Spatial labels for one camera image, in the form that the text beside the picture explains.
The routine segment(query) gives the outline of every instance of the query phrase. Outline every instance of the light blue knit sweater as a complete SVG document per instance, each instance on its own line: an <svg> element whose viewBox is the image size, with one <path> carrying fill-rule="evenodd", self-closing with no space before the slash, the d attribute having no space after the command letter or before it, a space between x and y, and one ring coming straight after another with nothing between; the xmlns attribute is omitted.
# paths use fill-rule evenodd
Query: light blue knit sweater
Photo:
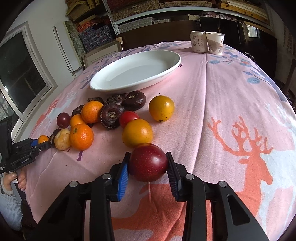
<svg viewBox="0 0 296 241"><path fill-rule="evenodd" d="M3 186L3 177L0 174L0 213L5 221L14 230L19 231L22 227L22 202L17 201L13 191L7 191Z"/></svg>

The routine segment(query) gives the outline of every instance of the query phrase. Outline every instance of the white oval plate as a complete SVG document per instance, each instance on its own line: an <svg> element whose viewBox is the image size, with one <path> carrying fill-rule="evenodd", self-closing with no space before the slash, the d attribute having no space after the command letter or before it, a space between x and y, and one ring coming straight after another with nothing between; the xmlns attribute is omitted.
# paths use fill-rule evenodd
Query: white oval plate
<svg viewBox="0 0 296 241"><path fill-rule="evenodd" d="M127 93L154 85L181 63L168 50L152 50L125 56L107 65L91 79L90 87L105 93Z"/></svg>

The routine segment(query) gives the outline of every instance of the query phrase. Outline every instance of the tablecloth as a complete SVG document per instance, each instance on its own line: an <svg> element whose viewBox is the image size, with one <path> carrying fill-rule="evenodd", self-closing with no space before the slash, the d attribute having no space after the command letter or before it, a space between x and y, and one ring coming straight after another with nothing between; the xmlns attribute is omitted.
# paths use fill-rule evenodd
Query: tablecloth
<svg viewBox="0 0 296 241"><path fill-rule="evenodd" d="M251 210L270 241L277 240L296 213L296 118L272 79L244 54L224 45L223 55L197 54L190 42L163 42L107 56L88 67L51 103L31 133L50 136L61 112L98 96L91 78L124 56L158 49L178 53L181 64L163 81L141 90L145 106L136 111L153 129L153 143L203 181L226 181ZM175 103L173 117L158 123L148 111L157 95ZM86 151L51 148L27 169L26 196L38 222L72 180L93 181L122 161L127 148L121 127L93 126ZM111 203L116 241L181 240L186 205L171 195L167 175L148 187L129 179L120 203ZM212 230L208 229L208 240Z"/></svg>

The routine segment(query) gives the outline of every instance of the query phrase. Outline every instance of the black device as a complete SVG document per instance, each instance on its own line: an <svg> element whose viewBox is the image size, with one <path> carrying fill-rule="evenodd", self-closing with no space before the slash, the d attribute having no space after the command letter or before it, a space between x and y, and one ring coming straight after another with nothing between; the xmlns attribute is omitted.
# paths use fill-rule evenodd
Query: black device
<svg viewBox="0 0 296 241"><path fill-rule="evenodd" d="M15 172L16 170L35 161L39 152L49 149L49 141L38 144L37 139L28 138L26 140L12 143L12 116L4 118L0 122L0 173Z"/></svg>
<svg viewBox="0 0 296 241"><path fill-rule="evenodd" d="M127 152L122 163L113 165L90 183L72 181L56 198L33 231L29 241L82 241L86 200L91 201L90 241L114 241L110 202L119 202L128 182ZM211 200L213 241L268 241L254 216L224 181L203 182L166 154L172 194L187 202L182 241L207 240L206 200Z"/></svg>

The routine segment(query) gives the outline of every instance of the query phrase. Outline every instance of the dark brown water chestnut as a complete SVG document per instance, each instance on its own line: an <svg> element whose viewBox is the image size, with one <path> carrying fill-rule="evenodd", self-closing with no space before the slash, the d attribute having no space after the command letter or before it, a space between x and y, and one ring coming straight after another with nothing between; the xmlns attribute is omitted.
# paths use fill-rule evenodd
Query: dark brown water chestnut
<svg viewBox="0 0 296 241"><path fill-rule="evenodd" d="M119 117L124 112L124 107L118 104L106 104L101 110L101 123L108 129L119 126Z"/></svg>
<svg viewBox="0 0 296 241"><path fill-rule="evenodd" d="M88 98L87 99L87 102L91 102L91 101L98 101L98 102L101 102L102 104L104 104L104 101L103 101L103 99L100 96L98 96L98 97L91 97L91 98Z"/></svg>
<svg viewBox="0 0 296 241"><path fill-rule="evenodd" d="M146 103L146 96L141 91L130 92L122 105L126 110L135 111L142 108Z"/></svg>
<svg viewBox="0 0 296 241"><path fill-rule="evenodd" d="M111 97L106 99L105 104L121 105L121 103L125 100L125 98L126 98L125 94L114 94Z"/></svg>
<svg viewBox="0 0 296 241"><path fill-rule="evenodd" d="M84 105L82 104L82 105L80 105L80 106L78 106L77 108L75 108L74 110L73 110L73 112L72 112L72 116L74 116L74 115L78 115L78 114L81 114L81 110L82 110L82 107L83 107Z"/></svg>
<svg viewBox="0 0 296 241"><path fill-rule="evenodd" d="M52 135L49 137L49 144L52 146L52 147L55 147L55 144L54 144L54 138L55 136L60 132L61 129L55 129L54 132L52 133Z"/></svg>

